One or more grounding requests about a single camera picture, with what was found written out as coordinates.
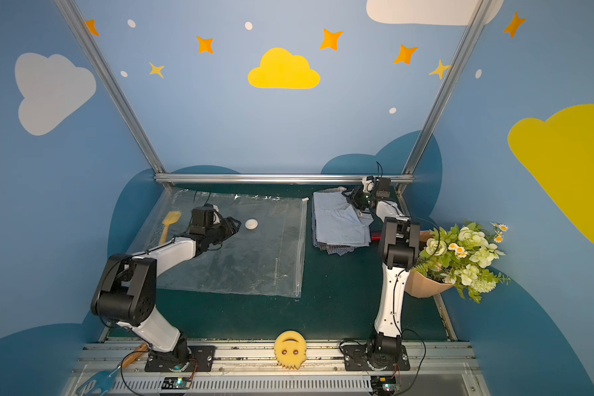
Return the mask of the grey plaid shirt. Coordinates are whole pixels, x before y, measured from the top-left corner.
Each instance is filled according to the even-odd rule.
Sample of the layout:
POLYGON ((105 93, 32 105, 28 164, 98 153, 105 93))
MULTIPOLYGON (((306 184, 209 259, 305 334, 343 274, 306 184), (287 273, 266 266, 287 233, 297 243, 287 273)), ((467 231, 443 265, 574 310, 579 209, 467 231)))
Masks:
POLYGON ((316 193, 338 193, 338 192, 345 192, 347 191, 347 188, 344 186, 338 186, 338 187, 331 187, 331 188, 326 188, 320 191, 315 191, 316 193))

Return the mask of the blue checkered shirt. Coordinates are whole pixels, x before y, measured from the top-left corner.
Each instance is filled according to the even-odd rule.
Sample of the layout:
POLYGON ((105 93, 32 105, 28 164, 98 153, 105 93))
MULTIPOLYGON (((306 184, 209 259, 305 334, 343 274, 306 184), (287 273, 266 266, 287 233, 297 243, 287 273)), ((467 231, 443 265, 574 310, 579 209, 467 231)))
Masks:
POLYGON ((337 254, 338 256, 354 252, 357 249, 357 247, 353 246, 320 244, 318 242, 315 242, 313 245, 322 252, 326 252, 328 255, 337 254))

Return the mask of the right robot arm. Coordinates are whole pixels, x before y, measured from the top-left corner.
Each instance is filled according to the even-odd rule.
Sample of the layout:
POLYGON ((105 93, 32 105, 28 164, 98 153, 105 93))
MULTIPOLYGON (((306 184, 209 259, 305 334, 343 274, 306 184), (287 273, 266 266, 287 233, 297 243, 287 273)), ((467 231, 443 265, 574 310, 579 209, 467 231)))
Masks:
POLYGON ((366 362, 376 371, 407 370, 401 324, 404 289, 420 253, 420 224, 405 215, 390 199, 389 178, 367 176, 362 186, 347 193, 346 199, 359 211, 369 211, 382 222, 379 254, 383 283, 373 333, 366 345, 366 362))

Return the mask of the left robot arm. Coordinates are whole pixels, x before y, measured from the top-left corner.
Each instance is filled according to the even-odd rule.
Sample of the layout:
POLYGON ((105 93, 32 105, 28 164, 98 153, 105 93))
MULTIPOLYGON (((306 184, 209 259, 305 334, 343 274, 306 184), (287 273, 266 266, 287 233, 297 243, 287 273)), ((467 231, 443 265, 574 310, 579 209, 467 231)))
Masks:
POLYGON ((189 371, 192 352, 184 333, 156 308, 157 279, 183 262, 200 256, 239 232, 242 222, 224 217, 206 204, 191 211, 181 234, 152 249, 108 258, 91 303, 101 320, 132 331, 148 346, 147 371, 189 371))

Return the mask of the clear plastic vacuum bag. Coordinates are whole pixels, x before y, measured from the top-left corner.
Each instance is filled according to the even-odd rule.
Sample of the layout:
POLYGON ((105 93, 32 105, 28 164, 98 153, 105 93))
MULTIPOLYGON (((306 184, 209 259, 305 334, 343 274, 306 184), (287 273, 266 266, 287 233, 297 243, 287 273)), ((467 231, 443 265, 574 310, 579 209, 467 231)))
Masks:
POLYGON ((168 237, 181 234, 194 208, 205 203, 218 207, 224 217, 254 229, 239 232, 208 252, 183 262, 158 276, 160 289, 196 292, 301 296, 305 261, 308 201, 272 194, 224 194, 172 187, 162 193, 130 244, 130 253, 155 248, 163 231, 163 219, 171 211, 181 213, 168 237))

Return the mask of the light blue shirt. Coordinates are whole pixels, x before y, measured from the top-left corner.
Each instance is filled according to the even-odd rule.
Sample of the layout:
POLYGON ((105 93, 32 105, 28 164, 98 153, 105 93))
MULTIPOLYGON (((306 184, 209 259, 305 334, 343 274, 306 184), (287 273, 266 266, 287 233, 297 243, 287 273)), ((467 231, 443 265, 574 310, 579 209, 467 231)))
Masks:
POLYGON ((318 243, 353 248, 371 243, 372 214, 355 209, 341 191, 315 192, 313 217, 318 243))

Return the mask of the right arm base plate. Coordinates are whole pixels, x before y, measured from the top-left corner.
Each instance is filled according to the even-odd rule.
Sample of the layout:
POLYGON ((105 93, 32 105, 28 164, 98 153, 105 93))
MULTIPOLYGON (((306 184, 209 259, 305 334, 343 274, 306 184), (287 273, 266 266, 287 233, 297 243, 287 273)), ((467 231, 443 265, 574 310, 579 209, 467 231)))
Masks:
POLYGON ((368 346, 343 344, 340 346, 346 371, 410 371, 410 361, 404 346, 394 355, 369 351, 368 346))

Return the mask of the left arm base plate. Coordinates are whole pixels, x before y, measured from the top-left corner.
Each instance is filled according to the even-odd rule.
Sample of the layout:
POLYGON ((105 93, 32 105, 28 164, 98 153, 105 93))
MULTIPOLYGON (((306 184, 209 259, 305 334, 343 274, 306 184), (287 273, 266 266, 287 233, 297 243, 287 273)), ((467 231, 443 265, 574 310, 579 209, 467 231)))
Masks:
POLYGON ((145 372, 192 373, 210 372, 215 358, 216 347, 212 345, 191 345, 186 351, 150 351, 145 364, 145 372))

